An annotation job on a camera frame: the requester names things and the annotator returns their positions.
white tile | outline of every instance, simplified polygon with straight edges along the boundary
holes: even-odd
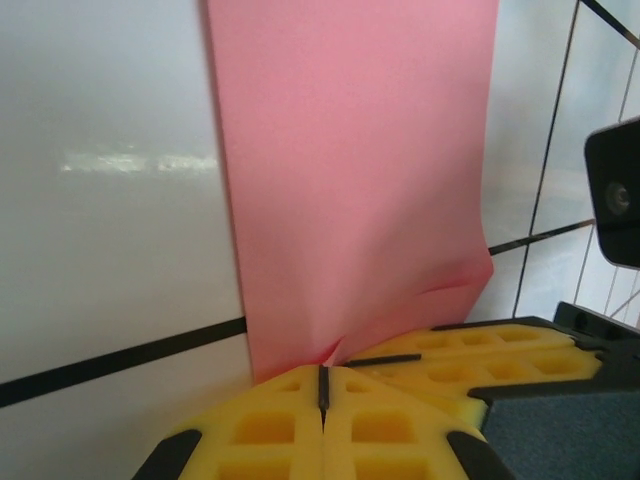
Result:
[[[589,242],[581,228],[531,245],[516,315],[553,319],[558,302],[574,302]]]
[[[622,313],[620,307],[629,300],[633,293],[633,285],[636,281],[636,270],[630,268],[617,267],[615,279],[613,281],[613,288],[611,289],[611,297],[607,305],[606,315],[613,316],[614,312]],[[615,316],[616,320],[624,320],[624,316],[619,318]]]
[[[591,10],[578,10],[535,233],[593,217],[584,143],[618,121],[634,48]]]
[[[492,257],[493,277],[469,313],[467,322],[512,317],[524,251],[524,247],[520,247]]]
[[[633,75],[629,83],[627,100],[624,104],[622,120],[629,120],[638,116],[640,116],[640,61],[636,58]]]
[[[597,233],[594,231],[589,242],[576,304],[604,314],[615,271],[616,267],[602,255]]]
[[[0,2],[0,382],[242,315],[200,3]]]
[[[636,35],[640,32],[638,0],[598,0],[598,3]]]
[[[500,2],[482,177],[491,246],[528,234],[574,5]]]
[[[250,384],[239,335],[6,407],[0,478],[131,478],[172,428]]]

black grout line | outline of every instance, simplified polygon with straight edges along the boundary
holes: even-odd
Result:
[[[246,333],[236,318],[0,384],[0,408]]]
[[[604,304],[604,314],[607,314],[609,309],[609,302],[611,301],[611,294],[613,293],[613,286],[616,284],[616,277],[618,276],[618,267],[613,271],[613,280],[611,280],[611,286],[609,287],[609,295],[607,295],[607,302]]]
[[[622,122],[624,111],[627,108],[627,98],[629,97],[629,90],[631,90],[631,82],[633,81],[633,71],[636,68],[636,61],[638,60],[638,50],[633,52],[633,60],[631,60],[631,70],[629,71],[629,78],[627,78],[627,86],[624,89],[624,96],[622,97],[622,105],[620,106],[620,114],[618,115],[618,123]]]
[[[616,32],[622,35],[631,45],[636,48],[640,48],[640,39],[636,37],[631,31],[625,27],[620,21],[611,15],[609,11],[604,8],[600,3],[596,0],[581,0],[582,3],[585,4],[593,13],[598,15],[602,20],[607,22],[607,24],[613,28]]]
[[[508,252],[510,250],[514,250],[516,248],[529,246],[532,243],[541,242],[542,240],[547,240],[549,238],[557,237],[558,235],[562,235],[563,233],[572,232],[574,230],[578,230],[579,228],[589,227],[595,223],[595,220],[584,220],[582,222],[573,223],[571,225],[566,225],[560,228],[554,228],[553,230],[549,230],[547,232],[536,233],[535,235],[530,235],[525,238],[520,238],[518,240],[513,240],[511,242],[502,243],[500,245],[496,245],[495,247],[489,248],[489,254],[491,256],[498,255],[500,253]]]
[[[582,267],[580,268],[580,276],[578,277],[578,284],[576,285],[576,293],[573,296],[573,303],[578,302],[578,293],[580,292],[580,286],[582,285],[582,277],[584,276],[584,269],[587,266],[587,258],[589,258],[589,250],[591,249],[591,242],[593,241],[593,231],[595,227],[591,227],[589,232],[589,241],[587,242],[587,250],[584,252],[584,258],[582,259]]]
[[[638,295],[640,295],[640,290],[638,290],[636,293],[634,293],[633,295],[631,295],[631,296],[629,297],[629,299],[628,299],[626,302],[624,302],[622,305],[620,305],[620,306],[619,306],[619,307],[618,307],[618,308],[617,308],[617,309],[616,309],[616,310],[615,310],[611,315],[607,315],[607,316],[608,316],[608,317],[613,318],[615,315],[617,315],[618,313],[620,313],[620,310],[622,310],[624,307],[628,306],[628,305],[631,303],[631,301],[632,301],[634,298],[636,298]]]
[[[536,215],[538,213],[538,206],[540,204],[540,196],[542,194],[542,184],[544,182],[544,174],[547,169],[547,163],[549,161],[549,150],[551,149],[551,140],[553,138],[553,129],[555,128],[556,118],[558,116],[558,108],[560,106],[560,96],[562,94],[562,87],[564,85],[564,79],[567,73],[567,65],[569,63],[569,54],[571,52],[571,44],[573,43],[573,34],[576,29],[576,19],[578,18],[578,9],[580,8],[580,1],[576,1],[576,5],[573,9],[573,16],[571,17],[571,26],[569,27],[569,38],[567,39],[567,49],[564,52],[564,59],[562,61],[562,70],[560,73],[560,81],[558,82],[558,92],[556,93],[556,100],[553,105],[553,112],[551,114],[551,125],[549,126],[549,135],[547,136],[547,145],[545,146],[544,158],[542,160],[542,169],[540,171],[540,180],[538,181],[538,189],[536,191],[536,198],[533,203],[533,212],[531,213],[531,224],[529,225],[529,236],[533,234],[533,227],[536,221]],[[524,272],[527,267],[527,260],[529,259],[529,245],[525,247],[524,259],[522,262],[522,269],[520,270],[520,278],[518,279],[518,289],[516,291],[516,298],[513,302],[513,310],[511,316],[515,318],[518,310],[518,303],[520,302],[520,295],[522,294],[522,284],[524,282]]]

black camera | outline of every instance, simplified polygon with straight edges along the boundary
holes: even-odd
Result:
[[[600,249],[640,268],[640,117],[592,133],[585,158]]]

yellow foam block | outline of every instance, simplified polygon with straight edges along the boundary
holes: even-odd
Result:
[[[441,410],[447,415],[451,415],[452,417],[462,420],[475,428],[480,428],[482,426],[482,421],[487,413],[487,404],[477,398],[434,395],[431,393],[425,393],[418,388],[408,387],[406,385],[395,385],[391,382],[382,381],[383,383],[412,395],[418,400]]]
[[[475,428],[348,368],[330,372],[325,479],[466,480],[447,441]]]
[[[595,355],[596,352],[572,346],[437,360],[423,358],[357,370],[388,385],[456,397],[476,387],[589,379],[601,365]]]
[[[418,330],[383,342],[355,355],[360,358],[420,353],[423,358],[447,358],[496,352],[543,350],[573,345],[556,330],[505,324],[454,330]]]
[[[320,480],[318,367],[299,367],[181,425],[202,438],[180,480]]]

white wall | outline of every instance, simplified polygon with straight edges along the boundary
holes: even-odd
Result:
[[[635,3],[603,0],[640,31]],[[492,247],[592,217],[582,142],[618,120],[634,52],[580,8],[547,149],[574,7],[501,3]],[[0,383],[242,315],[201,19],[198,0],[0,2]],[[637,322],[640,281],[591,227],[494,260],[472,320],[551,318],[567,300]],[[0,478],[130,477],[249,377],[240,335],[0,409]]]
[[[201,22],[0,2],[0,383],[242,316]],[[0,478],[130,478],[249,384],[240,335],[0,409]]]
[[[601,4],[640,32],[639,2]],[[573,0],[500,4],[483,173],[483,223],[492,247],[592,219],[584,142],[596,129],[640,115],[634,47],[582,4],[571,30],[575,6]],[[591,226],[500,253],[494,263],[470,321],[552,319],[558,302],[568,301],[638,322],[640,295],[629,301],[640,290],[637,274],[603,258]]]

